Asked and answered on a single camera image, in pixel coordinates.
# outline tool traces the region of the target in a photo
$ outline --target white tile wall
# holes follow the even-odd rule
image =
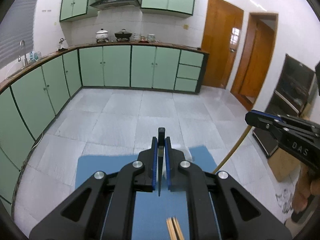
[[[255,109],[264,110],[272,96],[274,87],[282,69],[285,54],[314,69],[320,59],[320,22],[306,0],[226,0],[244,10],[242,34],[236,54],[233,70],[227,85],[230,90],[243,51],[249,12],[268,12],[279,14],[279,26],[276,46],[271,65],[255,103]],[[139,8],[116,8],[100,11],[97,17],[72,23],[59,23],[61,0],[38,0],[35,13],[34,42],[35,49],[43,55],[53,52],[61,37],[69,45],[95,42],[95,33],[104,28],[111,39],[114,33],[125,28],[132,33],[147,35],[154,33],[156,39],[188,46],[201,46],[208,0],[195,0],[194,15],[187,19],[164,15],[142,14]],[[182,27],[189,25],[188,30]]]

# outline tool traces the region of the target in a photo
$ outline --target wooden chopstick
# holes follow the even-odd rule
[[[176,217],[167,219],[167,227],[171,240],[184,240],[179,222]]]

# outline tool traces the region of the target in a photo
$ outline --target countertop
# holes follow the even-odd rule
[[[173,49],[183,49],[183,50],[188,50],[188,51],[193,51],[193,52],[198,52],[198,53],[203,53],[203,54],[209,54],[208,52],[200,49],[197,50],[196,48],[193,47],[188,47],[185,45],[179,45],[179,44],[172,44],[172,43],[164,43],[164,42],[154,42],[154,43],[141,43],[141,42],[136,42],[136,41],[129,41],[129,42],[106,42],[106,43],[87,43],[87,44],[81,44],[81,45],[76,45],[76,46],[70,46],[67,50],[63,52],[55,52],[52,53],[48,56],[45,56],[38,60],[37,62],[29,65],[25,69],[23,69],[21,72],[17,73],[14,75],[12,78],[3,80],[0,83],[0,94],[8,88],[11,84],[16,82],[18,79],[29,73],[30,71],[36,69],[37,67],[40,67],[44,63],[59,57],[63,54],[66,54],[70,51],[76,50],[76,49],[83,49],[83,48],[91,48],[91,47],[100,47],[100,46],[117,46],[117,45],[138,45],[138,46],[158,46],[158,47],[166,47],[166,48],[173,48]]]

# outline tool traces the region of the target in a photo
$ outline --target doorway frame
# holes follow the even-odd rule
[[[235,79],[233,81],[232,88],[231,88],[231,93],[247,109],[247,111],[251,111],[252,110],[252,108],[254,106],[254,103],[256,102],[257,98],[255,99],[254,102],[251,102],[245,96],[240,95],[239,91],[241,89],[241,86],[242,86],[244,78],[245,78],[245,74],[246,74],[247,69],[248,69],[248,65],[249,65],[249,62],[250,62],[251,53],[252,53],[252,49],[253,49],[253,44],[254,44],[254,42],[253,42],[254,38],[252,39],[252,37],[248,37],[248,30],[249,30],[249,28],[251,28],[250,23],[253,22],[253,19],[256,16],[276,17],[276,28],[274,30],[275,35],[274,35],[273,44],[272,44],[272,50],[271,50],[272,52],[271,52],[271,57],[270,57],[270,63],[272,61],[272,57],[273,57],[273,53],[274,53],[275,45],[276,45],[276,38],[277,38],[277,34],[278,34],[278,21],[279,21],[279,14],[278,13],[268,13],[268,12],[250,12],[249,13],[248,26],[247,26],[246,35],[245,35],[244,47],[243,47],[243,51],[242,51],[239,67],[238,67],[238,70],[237,70],[237,73],[236,73],[236,77],[235,77]]]

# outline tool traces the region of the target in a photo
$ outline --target pot lid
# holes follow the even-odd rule
[[[96,34],[100,34],[100,33],[108,33],[108,31],[101,29],[100,31],[96,32]]]
[[[119,31],[119,32],[117,32],[115,34],[132,34],[132,33],[129,33],[125,29],[122,29],[121,31]]]

